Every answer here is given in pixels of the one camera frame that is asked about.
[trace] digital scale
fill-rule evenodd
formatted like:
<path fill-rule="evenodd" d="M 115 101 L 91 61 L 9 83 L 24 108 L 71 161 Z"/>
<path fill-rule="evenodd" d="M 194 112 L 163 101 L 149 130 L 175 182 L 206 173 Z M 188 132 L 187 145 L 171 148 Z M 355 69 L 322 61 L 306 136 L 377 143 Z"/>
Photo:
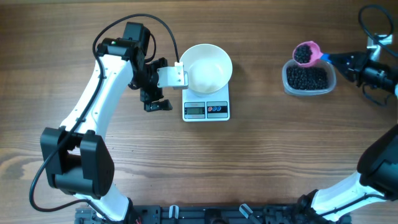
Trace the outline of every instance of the digital scale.
<path fill-rule="evenodd" d="M 182 119 L 186 122 L 229 120 L 228 84 L 205 96 L 182 90 Z"/>

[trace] pink spoon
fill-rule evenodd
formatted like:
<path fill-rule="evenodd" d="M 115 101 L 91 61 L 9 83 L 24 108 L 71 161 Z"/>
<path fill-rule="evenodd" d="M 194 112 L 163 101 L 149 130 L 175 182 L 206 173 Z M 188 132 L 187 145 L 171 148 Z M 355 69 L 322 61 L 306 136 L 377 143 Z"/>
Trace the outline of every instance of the pink spoon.
<path fill-rule="evenodd" d="M 299 44 L 297 47 L 300 47 L 301 45 L 304 45 L 304 44 L 307 44 L 308 46 L 310 46 L 310 49 L 311 49 L 311 51 L 312 51 L 312 54 L 311 54 L 311 59 L 310 59 L 310 62 L 309 62 L 309 63 L 298 63 L 298 62 L 296 61 L 296 63 L 297 63 L 300 67 L 304 67 L 304 68 L 312 67 L 312 66 L 314 66 L 314 65 L 317 63 L 317 61 L 320 60 L 320 59 L 326 60 L 326 61 L 329 62 L 329 59 L 328 59 L 328 56 L 329 56 L 329 55 L 328 55 L 328 54 L 322 53 L 322 52 L 321 52 L 321 49 L 319 48 L 319 46 L 318 46 L 317 43 L 315 43 L 314 41 L 311 40 L 311 41 L 303 42 L 303 43 Z M 293 51 L 293 59 L 294 59 L 294 53 L 296 52 L 297 47 L 294 48 L 294 51 Z"/>

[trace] clear plastic container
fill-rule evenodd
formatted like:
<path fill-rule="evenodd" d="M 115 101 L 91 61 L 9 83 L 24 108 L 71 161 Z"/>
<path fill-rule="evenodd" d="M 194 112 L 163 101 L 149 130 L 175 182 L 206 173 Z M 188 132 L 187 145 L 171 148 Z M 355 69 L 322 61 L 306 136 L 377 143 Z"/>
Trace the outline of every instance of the clear plastic container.
<path fill-rule="evenodd" d="M 296 90 L 293 89 L 289 83 L 287 82 L 287 68 L 297 65 L 297 62 L 295 60 L 289 60 L 286 62 L 282 69 L 282 81 L 284 83 L 285 87 L 285 93 L 293 96 L 315 96 L 315 95 L 321 95 L 325 93 L 331 92 L 335 87 L 336 87 L 336 73 L 335 73 L 335 68 L 333 68 L 333 65 L 330 63 L 324 61 L 324 60 L 319 60 L 314 67 L 318 68 L 324 68 L 326 70 L 326 73 L 328 75 L 328 84 L 329 87 L 323 90 Z"/>

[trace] wood surface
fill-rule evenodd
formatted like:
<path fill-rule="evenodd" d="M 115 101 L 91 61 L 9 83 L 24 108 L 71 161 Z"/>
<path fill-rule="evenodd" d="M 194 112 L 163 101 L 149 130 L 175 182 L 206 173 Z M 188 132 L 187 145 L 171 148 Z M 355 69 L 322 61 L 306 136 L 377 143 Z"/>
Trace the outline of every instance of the wood surface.
<path fill-rule="evenodd" d="M 231 119 L 184 123 L 181 91 L 165 90 L 173 111 L 146 113 L 139 92 L 126 89 L 111 120 L 106 144 L 114 182 L 136 205 L 294 203 L 356 169 L 359 157 L 397 122 L 396 100 L 381 108 L 337 73 L 327 95 L 284 93 L 281 69 L 294 47 L 318 42 L 324 52 L 364 51 L 361 6 L 379 3 L 398 15 L 398 1 L 151 1 L 0 6 L 0 223 L 71 223 L 76 207 L 39 213 L 30 207 L 31 180 L 43 162 L 39 138 L 56 128 L 83 92 L 94 67 L 96 35 L 120 17 L 149 13 L 172 29 L 180 55 L 210 43 L 233 61 Z M 366 14 L 386 32 L 386 20 Z M 156 57 L 175 60 L 167 31 L 155 35 Z M 104 37 L 120 37 L 125 23 Z M 385 52 L 382 62 L 396 65 Z M 40 178 L 40 206 L 74 198 Z M 396 223 L 398 203 L 353 212 L 354 223 Z"/>

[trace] wooden tabletop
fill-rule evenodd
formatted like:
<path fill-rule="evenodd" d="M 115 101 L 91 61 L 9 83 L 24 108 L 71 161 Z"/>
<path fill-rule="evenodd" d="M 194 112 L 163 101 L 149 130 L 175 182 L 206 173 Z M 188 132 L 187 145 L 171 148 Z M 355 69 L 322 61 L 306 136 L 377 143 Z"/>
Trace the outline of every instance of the wooden tabletop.
<path fill-rule="evenodd" d="M 57 128 L 77 103 L 93 71 L 91 45 L 108 24 L 149 13 L 172 29 L 180 55 L 209 43 L 233 61 L 231 119 L 182 121 L 181 91 L 164 90 L 174 110 L 147 113 L 139 91 L 123 93 L 106 135 L 114 182 L 136 205 L 294 203 L 356 170 L 361 154 L 397 122 L 396 100 L 381 108 L 337 73 L 333 92 L 286 95 L 281 70 L 306 40 L 324 52 L 365 51 L 358 25 L 372 1 L 149 1 L 0 6 L 0 223 L 71 223 L 76 207 L 39 213 L 28 191 L 43 162 L 39 138 Z M 377 1 L 397 17 L 398 1 Z M 366 17 L 386 31 L 386 20 Z M 155 35 L 156 57 L 175 60 L 167 31 L 138 18 Z M 104 37 L 122 36 L 125 23 Z M 382 61 L 393 65 L 385 52 Z M 74 198 L 40 178 L 43 207 Z M 353 212 L 354 223 L 396 223 L 398 203 Z"/>

